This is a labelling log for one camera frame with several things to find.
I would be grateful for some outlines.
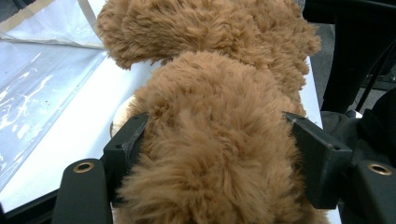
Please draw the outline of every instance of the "clear plastic sheet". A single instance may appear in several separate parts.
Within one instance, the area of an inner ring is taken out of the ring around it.
[[[1,40],[0,52],[1,190],[106,52]]]
[[[86,14],[90,10],[93,16],[97,15],[105,0],[91,0],[90,3],[91,7],[83,10],[78,0],[35,0],[0,23],[0,39],[102,48],[102,41],[87,21]]]

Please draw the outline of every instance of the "floor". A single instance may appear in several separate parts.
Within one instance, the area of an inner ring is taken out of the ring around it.
[[[316,24],[318,26],[318,35],[322,39],[322,50],[316,55],[311,57],[312,70],[314,74],[314,80],[317,88],[318,102],[319,106],[323,102],[323,94],[326,90],[327,80],[332,68],[332,54],[334,49],[334,28],[330,24]],[[353,110],[356,108],[363,92],[365,89],[361,89],[355,102],[350,106],[349,109]],[[379,97],[381,97],[385,92],[372,90],[365,101],[361,113],[363,113],[365,108],[372,108]]]

